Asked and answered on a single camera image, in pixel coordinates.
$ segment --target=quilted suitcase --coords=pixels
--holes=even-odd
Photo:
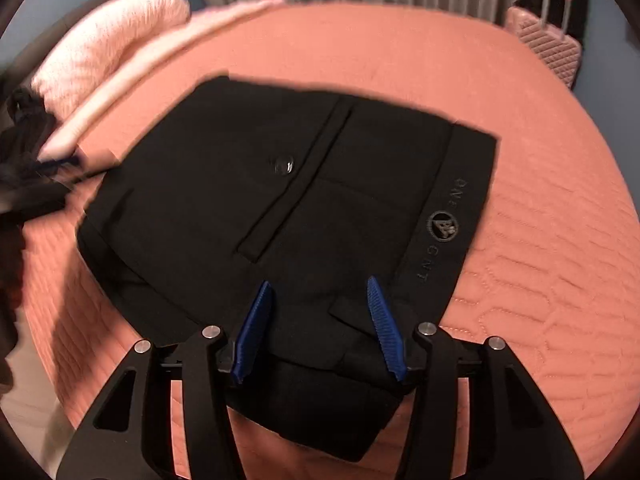
[[[582,57],[580,43],[566,33],[572,0],[564,0],[562,28],[547,23],[551,0],[543,0],[539,18],[521,7],[507,10],[505,28],[515,34],[569,87],[573,87]]]

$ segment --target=suitcase handle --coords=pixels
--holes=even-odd
[[[564,40],[567,29],[569,28],[569,18],[571,17],[571,4],[573,0],[564,0],[564,15],[562,16],[562,36],[560,40]],[[551,6],[551,0],[542,0],[542,15],[540,16],[542,22],[542,28],[546,27],[546,22],[549,17],[549,7]]]

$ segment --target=mattress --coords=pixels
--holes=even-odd
[[[566,86],[517,38],[479,20],[401,6],[285,6],[166,60],[80,146],[124,156],[199,82],[221,73],[372,96],[499,138],[485,213],[441,326],[475,342],[505,338],[592,472],[640,402],[640,226],[604,139]],[[26,315],[74,425],[138,339],[76,249],[75,228],[96,188],[87,184],[66,211],[25,227]],[[231,419],[249,479],[386,480],[398,466],[410,401],[358,464],[296,446],[237,413]],[[178,384],[172,402],[177,472],[186,476]],[[467,410],[462,388],[453,476],[464,471]]]

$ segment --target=fluffy pillow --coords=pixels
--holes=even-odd
[[[48,112],[64,121],[120,64],[135,43],[190,16],[187,0],[110,0],[65,35],[31,79]]]

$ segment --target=circular logo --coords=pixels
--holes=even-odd
[[[429,232],[439,242],[450,242],[458,234],[458,221],[446,211],[436,211],[427,222]]]

